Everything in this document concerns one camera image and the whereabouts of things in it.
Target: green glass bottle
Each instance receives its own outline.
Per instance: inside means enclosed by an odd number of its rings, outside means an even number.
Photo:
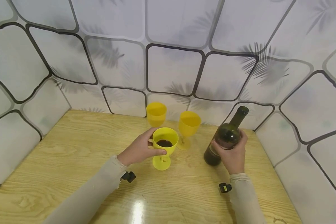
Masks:
[[[213,139],[215,139],[220,147],[229,150],[234,148],[239,142],[240,132],[238,127],[248,112],[249,109],[247,107],[240,106],[229,123],[224,123],[218,127]],[[211,166],[216,166],[222,161],[211,144],[209,144],[204,153],[204,160]]]

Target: wine glass base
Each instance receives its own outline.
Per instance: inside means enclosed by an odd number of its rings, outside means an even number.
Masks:
[[[188,138],[179,138],[179,141],[177,143],[177,147],[180,150],[187,150],[191,147],[191,141]]]
[[[166,170],[170,167],[170,158],[166,157],[163,161],[163,158],[161,156],[154,156],[152,163],[154,168],[156,168],[157,170]]]

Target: table surface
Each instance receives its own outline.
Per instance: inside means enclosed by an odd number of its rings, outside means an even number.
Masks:
[[[178,129],[177,122],[163,125]],[[146,118],[68,111],[0,187],[0,224],[41,223],[149,127]],[[192,148],[176,149],[165,171],[156,170],[151,159],[129,167],[137,178],[122,181],[90,223],[236,223],[229,193],[218,191],[229,174],[222,164],[210,167],[203,160],[216,129],[201,125]],[[255,133],[245,131],[245,171],[267,222],[301,223]]]

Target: plastic wine glass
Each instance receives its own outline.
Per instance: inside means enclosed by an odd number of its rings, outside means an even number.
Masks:
[[[170,147],[164,147],[160,146],[157,144],[159,141],[164,141],[167,142],[169,141],[169,144],[171,145]],[[164,156],[154,156],[152,163],[153,166],[157,170],[166,170],[170,166],[170,155],[173,153],[175,150],[175,147],[177,146],[179,137],[178,134],[175,130],[172,128],[158,128],[154,133],[153,133],[153,147],[154,148],[161,148],[165,149],[167,151],[167,154]]]
[[[151,102],[146,111],[147,120],[152,127],[159,127],[166,120],[167,107],[161,102]]]
[[[189,137],[197,132],[201,121],[199,115],[192,111],[184,111],[180,114],[178,129],[182,137],[179,138],[179,149],[187,150],[191,147]]]

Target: sleeve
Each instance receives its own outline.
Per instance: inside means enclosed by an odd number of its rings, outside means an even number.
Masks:
[[[230,184],[230,202],[236,214],[237,224],[265,224],[266,220],[248,175],[230,175]]]
[[[43,224],[88,224],[105,198],[118,188],[127,167],[112,156],[83,186],[69,196]]]

